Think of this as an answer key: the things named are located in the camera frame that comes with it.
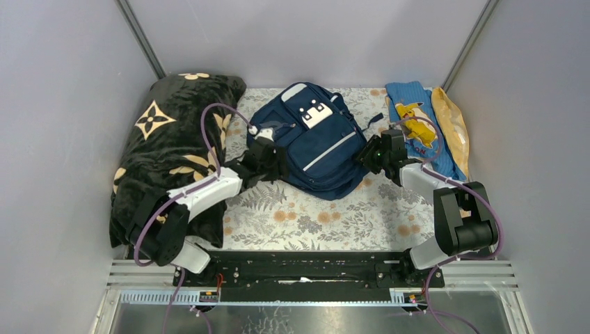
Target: backpack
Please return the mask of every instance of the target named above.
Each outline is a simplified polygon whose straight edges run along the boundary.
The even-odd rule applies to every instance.
[[[289,176],[284,181],[306,193],[324,200],[343,198],[368,172],[354,161],[367,139],[339,93],[309,82],[295,83],[250,122],[258,129],[273,128],[274,142],[287,151]],[[248,133],[248,146],[254,136]]]

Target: metal floor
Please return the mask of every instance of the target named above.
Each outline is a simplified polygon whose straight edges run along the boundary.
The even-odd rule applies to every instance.
[[[435,309],[466,318],[482,333],[510,333],[502,302],[494,292],[432,292]],[[161,333],[164,305],[120,304],[113,334]],[[401,308],[362,306],[255,307],[218,306],[207,316],[215,334],[371,334],[371,333],[445,333],[431,315],[405,313]],[[473,330],[454,319],[443,318],[457,334]],[[170,312],[167,333],[207,333],[202,317],[196,317],[186,306],[174,306]]]

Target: floral tablecloth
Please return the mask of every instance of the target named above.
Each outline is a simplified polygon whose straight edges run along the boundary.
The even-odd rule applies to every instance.
[[[282,89],[248,89],[238,110],[251,117]],[[365,132],[388,126],[385,89],[341,88],[344,101],[364,127],[377,113],[384,119]],[[246,149],[246,125],[233,118],[226,131],[228,160]],[[224,249],[402,251],[433,235],[432,206],[380,175],[368,174],[341,200],[312,197],[284,182],[260,182],[227,201]]]

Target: black pillow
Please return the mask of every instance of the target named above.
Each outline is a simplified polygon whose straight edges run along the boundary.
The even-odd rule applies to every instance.
[[[216,171],[201,134],[202,111],[214,102],[235,108],[245,90],[239,77],[205,73],[174,74],[152,85],[115,173],[109,224],[112,247],[129,243],[125,230],[148,189],[176,189]],[[221,163],[231,117],[223,108],[213,108],[205,117],[207,138]],[[195,217],[187,234],[222,247],[225,208],[221,202]],[[166,217],[154,223],[166,223]]]

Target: white wall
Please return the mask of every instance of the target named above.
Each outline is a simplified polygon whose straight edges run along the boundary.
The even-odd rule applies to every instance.
[[[450,89],[536,333],[590,317],[590,2],[501,1]]]
[[[87,333],[112,177],[155,76],[114,1],[0,8],[0,332]]]
[[[167,72],[250,87],[443,84],[486,0],[131,0]]]

